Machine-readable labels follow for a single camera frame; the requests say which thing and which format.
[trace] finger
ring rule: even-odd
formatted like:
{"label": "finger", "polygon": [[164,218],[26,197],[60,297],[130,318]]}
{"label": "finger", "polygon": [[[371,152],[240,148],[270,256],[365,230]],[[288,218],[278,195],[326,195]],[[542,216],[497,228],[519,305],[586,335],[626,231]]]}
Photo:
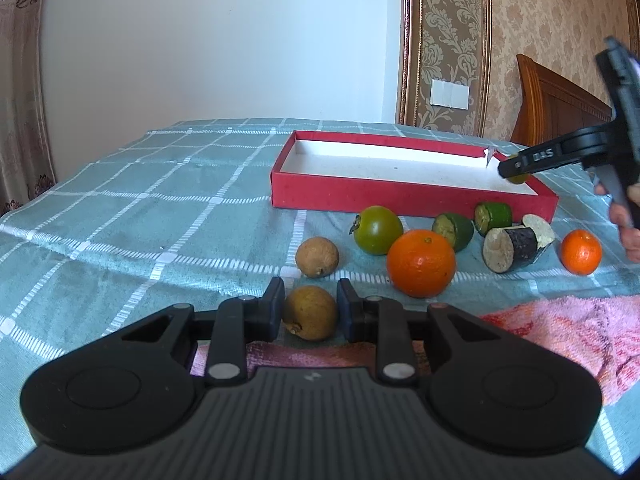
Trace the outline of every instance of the finger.
{"label": "finger", "polygon": [[630,218],[626,207],[620,204],[611,204],[611,207],[609,207],[609,220],[620,227],[628,227]]}
{"label": "finger", "polygon": [[609,192],[602,184],[596,184],[596,187],[593,188],[593,192],[596,195],[608,195]]}
{"label": "finger", "polygon": [[627,251],[626,252],[626,257],[629,260],[631,260],[633,263],[640,264],[640,251],[639,250]]}
{"label": "finger", "polygon": [[640,205],[640,184],[633,184],[627,187],[626,195],[629,197],[629,200]]}
{"label": "finger", "polygon": [[627,251],[640,250],[640,230],[621,227],[620,243]]}

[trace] pink towel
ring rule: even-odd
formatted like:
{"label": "pink towel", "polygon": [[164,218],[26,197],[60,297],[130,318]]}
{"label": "pink towel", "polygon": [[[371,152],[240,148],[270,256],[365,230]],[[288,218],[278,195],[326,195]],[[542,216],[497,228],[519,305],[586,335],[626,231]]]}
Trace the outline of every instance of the pink towel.
{"label": "pink towel", "polygon": [[[582,365],[600,383],[604,403],[615,403],[640,378],[640,296],[618,298],[574,297],[538,300],[483,319]],[[202,375],[208,344],[201,345],[191,373]],[[420,342],[414,342],[420,371],[429,365]],[[247,345],[247,365],[255,367],[374,368],[372,344],[345,344],[328,348],[295,349],[254,342]]]}

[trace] beige patterned wallpaper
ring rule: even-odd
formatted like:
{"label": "beige patterned wallpaper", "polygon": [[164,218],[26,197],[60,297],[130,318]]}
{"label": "beige patterned wallpaper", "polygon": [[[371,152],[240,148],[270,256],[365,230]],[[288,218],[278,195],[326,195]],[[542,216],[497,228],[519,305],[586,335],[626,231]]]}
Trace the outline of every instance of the beige patterned wallpaper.
{"label": "beige patterned wallpaper", "polygon": [[608,101],[593,57],[605,36],[629,43],[625,0],[493,0],[492,7],[485,137],[511,136],[522,103],[519,53]]}
{"label": "beige patterned wallpaper", "polygon": [[[481,73],[481,31],[481,0],[422,0],[417,126],[473,134]],[[469,85],[469,110],[432,106],[433,79]]]}

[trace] headboard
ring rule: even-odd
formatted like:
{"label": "headboard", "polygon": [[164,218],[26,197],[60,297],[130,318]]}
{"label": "headboard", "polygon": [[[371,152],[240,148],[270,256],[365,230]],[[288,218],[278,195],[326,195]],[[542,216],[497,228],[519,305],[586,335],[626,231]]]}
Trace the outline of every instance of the headboard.
{"label": "headboard", "polygon": [[561,75],[518,54],[522,106],[511,141],[533,146],[609,121],[611,108]]}

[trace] white switch plate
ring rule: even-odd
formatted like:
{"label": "white switch plate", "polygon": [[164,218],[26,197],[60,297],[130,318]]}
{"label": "white switch plate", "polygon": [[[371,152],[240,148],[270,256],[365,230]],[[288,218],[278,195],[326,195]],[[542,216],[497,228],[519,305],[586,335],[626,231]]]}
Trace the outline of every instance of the white switch plate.
{"label": "white switch plate", "polygon": [[431,81],[430,101],[434,106],[469,110],[469,87],[433,79]]}

